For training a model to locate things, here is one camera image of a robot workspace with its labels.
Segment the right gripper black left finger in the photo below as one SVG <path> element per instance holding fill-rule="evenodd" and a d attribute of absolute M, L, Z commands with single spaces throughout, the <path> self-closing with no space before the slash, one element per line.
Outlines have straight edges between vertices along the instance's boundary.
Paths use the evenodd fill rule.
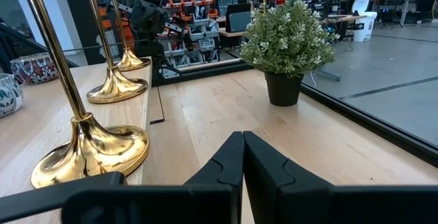
<path fill-rule="evenodd" d="M 233 132 L 180 186 L 109 186 L 73 195 L 62 224 L 238 224 L 244 136 Z"/>

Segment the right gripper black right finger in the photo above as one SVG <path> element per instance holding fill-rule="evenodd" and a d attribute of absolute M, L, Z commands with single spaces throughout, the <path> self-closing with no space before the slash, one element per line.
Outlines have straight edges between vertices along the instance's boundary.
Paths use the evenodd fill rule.
<path fill-rule="evenodd" d="M 336 186 L 244 132 L 256 224 L 438 224 L 438 186 Z"/>

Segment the tall gold candlestick holder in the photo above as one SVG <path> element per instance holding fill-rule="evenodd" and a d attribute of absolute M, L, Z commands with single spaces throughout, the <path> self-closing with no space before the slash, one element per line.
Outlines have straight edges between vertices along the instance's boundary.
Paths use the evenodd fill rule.
<path fill-rule="evenodd" d="M 108 172 L 128 176 L 149 154 L 148 133 L 132 125 L 104 127 L 86 111 L 43 0 L 28 2 L 74 114 L 70 140 L 35 165 L 32 186 L 42 188 Z"/>

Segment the medium gold candlestick holder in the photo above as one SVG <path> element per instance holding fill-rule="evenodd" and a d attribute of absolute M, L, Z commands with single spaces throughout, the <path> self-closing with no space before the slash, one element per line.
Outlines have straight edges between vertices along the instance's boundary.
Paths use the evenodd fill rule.
<path fill-rule="evenodd" d="M 143 93 L 148 88 L 148 82 L 145 79 L 129 79 L 125 77 L 114 64 L 97 2 L 96 0 L 89 0 L 89 2 L 100 33 L 103 52 L 107 60 L 107 68 L 104 83 L 87 93 L 88 101 L 96 104 L 115 103 Z"/>

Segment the short gold candlestick holder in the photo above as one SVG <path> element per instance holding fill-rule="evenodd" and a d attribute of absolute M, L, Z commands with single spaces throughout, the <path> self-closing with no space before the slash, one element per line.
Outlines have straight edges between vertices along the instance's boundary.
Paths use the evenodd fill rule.
<path fill-rule="evenodd" d="M 118 23 L 121 39 L 123 42 L 123 55 L 120 62 L 117 64 L 117 67 L 119 68 L 120 71 L 133 71 L 148 66 L 151 63 L 151 61 L 141 60 L 140 58 L 138 58 L 127 44 L 125 29 L 123 27 L 123 23 L 120 17 L 117 1 L 116 0 L 111 0 L 111 1 L 112 1 L 112 5 L 114 6 L 115 17 Z"/>

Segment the wooden riser shelf black legs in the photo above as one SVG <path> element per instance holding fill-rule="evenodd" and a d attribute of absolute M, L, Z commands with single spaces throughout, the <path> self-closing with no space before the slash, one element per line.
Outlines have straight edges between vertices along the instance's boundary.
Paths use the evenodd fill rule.
<path fill-rule="evenodd" d="M 103 84 L 106 68 L 106 64 L 95 64 L 70 70 L 86 111 L 105 128 L 132 125 L 148 129 L 152 88 L 116 103 L 88 102 L 87 92 Z M 24 85 L 22 90 L 22 107 L 0 119 L 0 223 L 60 224 L 61 210 L 47 208 L 54 197 L 35 189 L 30 177 L 48 152 L 70 140 L 73 111 L 59 80 Z"/>

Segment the yellow candle dark floral tin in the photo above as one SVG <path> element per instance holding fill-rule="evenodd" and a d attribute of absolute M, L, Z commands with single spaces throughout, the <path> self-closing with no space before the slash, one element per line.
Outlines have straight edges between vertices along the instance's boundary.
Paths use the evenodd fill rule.
<path fill-rule="evenodd" d="M 56 67 L 48 53 L 26 55 L 10 61 L 15 79 L 27 85 L 43 84 L 58 78 Z"/>

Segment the pale green candle teal tin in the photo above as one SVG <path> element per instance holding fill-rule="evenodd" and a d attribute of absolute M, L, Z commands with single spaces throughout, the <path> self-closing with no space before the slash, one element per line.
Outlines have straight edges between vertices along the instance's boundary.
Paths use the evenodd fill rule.
<path fill-rule="evenodd" d="M 23 104 L 23 91 L 12 74 L 0 73 L 0 119 L 15 113 Z"/>

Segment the grey metal cart base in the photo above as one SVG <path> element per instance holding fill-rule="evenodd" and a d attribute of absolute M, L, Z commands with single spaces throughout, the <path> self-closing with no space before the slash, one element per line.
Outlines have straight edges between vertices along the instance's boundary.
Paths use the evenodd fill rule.
<path fill-rule="evenodd" d="M 332 74 L 330 72 L 318 69 L 318 70 L 314 70 L 313 73 L 316 73 L 318 75 L 322 75 L 325 76 L 327 78 L 332 79 L 333 81 L 339 82 L 341 80 L 341 75 L 336 75 L 336 74 Z"/>

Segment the grey storage bins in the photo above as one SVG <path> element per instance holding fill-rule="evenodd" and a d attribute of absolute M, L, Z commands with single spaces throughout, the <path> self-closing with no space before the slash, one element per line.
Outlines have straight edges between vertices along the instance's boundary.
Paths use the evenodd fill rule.
<path fill-rule="evenodd" d="M 217 22 L 208 18 L 178 25 L 178 30 L 166 28 L 159 35 L 166 64 L 179 69 L 219 61 L 218 30 Z"/>

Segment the potted green plant black pot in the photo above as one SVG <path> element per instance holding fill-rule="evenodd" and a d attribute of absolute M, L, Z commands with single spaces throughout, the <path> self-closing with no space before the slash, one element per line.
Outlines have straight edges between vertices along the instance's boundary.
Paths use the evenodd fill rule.
<path fill-rule="evenodd" d="M 323 28 L 319 12 L 303 0 L 261 5 L 244 36 L 242 59 L 264 74 L 270 103 L 280 107 L 298 103 L 305 73 L 333 62 L 333 43 L 340 38 Z"/>

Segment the black desktop monitor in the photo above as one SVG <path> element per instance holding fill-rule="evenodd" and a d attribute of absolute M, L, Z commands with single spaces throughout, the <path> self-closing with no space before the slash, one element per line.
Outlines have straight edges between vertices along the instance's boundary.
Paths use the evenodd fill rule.
<path fill-rule="evenodd" d="M 228 5 L 226 12 L 226 32 L 244 32 L 251 22 L 249 3 Z"/>

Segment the white trash bin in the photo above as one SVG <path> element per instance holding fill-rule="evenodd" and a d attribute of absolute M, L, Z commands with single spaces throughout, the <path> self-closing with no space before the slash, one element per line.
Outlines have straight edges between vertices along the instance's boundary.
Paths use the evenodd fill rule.
<path fill-rule="evenodd" d="M 353 14 L 361 17 L 355 20 L 353 36 L 355 42 L 364 42 L 371 39 L 377 13 L 367 11 L 369 2 L 370 0 L 355 0 L 352 5 Z"/>

